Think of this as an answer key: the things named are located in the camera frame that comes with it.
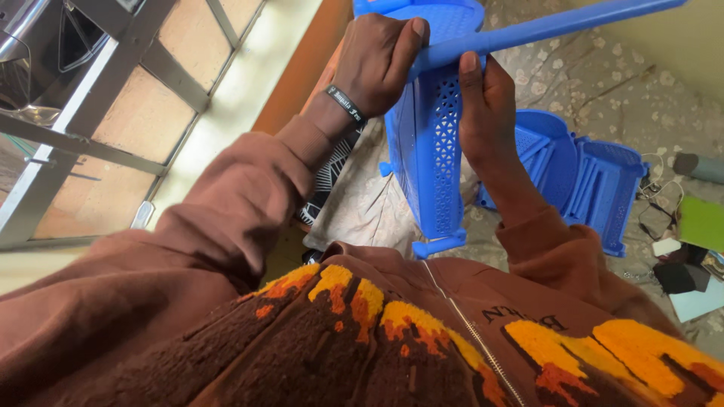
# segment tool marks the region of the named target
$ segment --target left hand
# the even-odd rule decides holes
[[[346,93],[365,117],[385,114],[402,96],[408,71],[429,41],[429,24],[420,17],[360,16],[347,26],[332,85]]]

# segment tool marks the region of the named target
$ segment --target black wristband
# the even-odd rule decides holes
[[[344,92],[339,90],[337,86],[329,85],[326,89],[324,89],[324,91],[327,92],[327,95],[330,95],[337,103],[339,103],[340,106],[343,107],[350,116],[352,116],[352,118],[357,123],[357,128],[360,128],[364,125],[367,119],[364,118],[357,105],[352,103],[350,98],[348,98]]]

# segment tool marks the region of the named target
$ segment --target glass pane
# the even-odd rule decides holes
[[[177,1],[161,26],[159,40],[207,91],[232,51],[206,0]]]
[[[165,162],[195,111],[141,66],[128,78],[93,134],[101,143]]]
[[[0,206],[5,202],[12,187],[25,169],[26,155],[32,155],[36,146],[35,143],[23,139],[0,134]]]
[[[35,229],[34,239],[106,235],[127,229],[155,175],[81,156]]]
[[[221,0],[224,11],[231,21],[232,27],[236,32],[236,36],[241,38],[241,35],[246,28],[246,25],[251,20],[254,12],[261,4],[262,0]]]

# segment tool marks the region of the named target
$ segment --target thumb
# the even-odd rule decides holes
[[[473,51],[468,51],[460,57],[460,94],[463,97],[463,116],[475,117],[485,107],[483,97],[483,71],[480,67],[480,57]]]

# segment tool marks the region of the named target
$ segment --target wrist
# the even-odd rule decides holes
[[[325,92],[312,98],[303,116],[335,142],[354,130],[356,124],[347,111]]]

